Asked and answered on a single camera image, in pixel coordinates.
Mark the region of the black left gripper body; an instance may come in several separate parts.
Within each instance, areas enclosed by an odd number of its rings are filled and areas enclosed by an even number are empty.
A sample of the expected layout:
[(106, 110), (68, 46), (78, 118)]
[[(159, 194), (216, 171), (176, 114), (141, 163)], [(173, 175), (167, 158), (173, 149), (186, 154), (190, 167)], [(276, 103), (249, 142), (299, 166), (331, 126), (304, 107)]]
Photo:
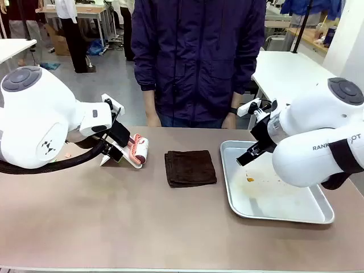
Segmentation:
[(130, 140), (130, 132), (118, 121), (115, 121), (109, 131), (109, 137), (120, 147), (126, 147)]

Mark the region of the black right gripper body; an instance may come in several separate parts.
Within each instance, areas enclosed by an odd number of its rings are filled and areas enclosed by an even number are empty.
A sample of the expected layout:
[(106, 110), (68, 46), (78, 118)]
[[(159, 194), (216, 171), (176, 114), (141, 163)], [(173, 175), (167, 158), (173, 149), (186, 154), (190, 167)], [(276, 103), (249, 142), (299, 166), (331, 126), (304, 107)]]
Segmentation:
[(268, 133), (268, 122), (270, 117), (264, 117), (259, 121), (250, 131), (252, 136), (256, 139), (256, 143), (259, 143), (260, 149), (263, 152), (273, 153), (276, 143), (271, 139)]

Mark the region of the person's left hand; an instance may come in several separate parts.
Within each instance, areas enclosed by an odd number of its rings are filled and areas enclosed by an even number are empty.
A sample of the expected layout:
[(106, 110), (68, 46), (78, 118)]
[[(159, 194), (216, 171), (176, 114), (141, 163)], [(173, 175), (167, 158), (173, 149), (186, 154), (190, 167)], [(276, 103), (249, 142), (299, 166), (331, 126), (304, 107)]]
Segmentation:
[(228, 130), (236, 129), (237, 116), (233, 113), (229, 113), (224, 119), (221, 128)]

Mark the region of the person's right hand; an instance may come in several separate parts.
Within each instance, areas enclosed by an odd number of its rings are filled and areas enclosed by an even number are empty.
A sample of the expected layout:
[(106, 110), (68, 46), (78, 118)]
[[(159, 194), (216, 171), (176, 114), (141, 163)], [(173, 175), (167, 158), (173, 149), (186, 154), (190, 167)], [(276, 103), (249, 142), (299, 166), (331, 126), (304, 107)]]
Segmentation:
[(149, 127), (161, 127), (160, 118), (155, 110), (146, 111), (147, 126)]

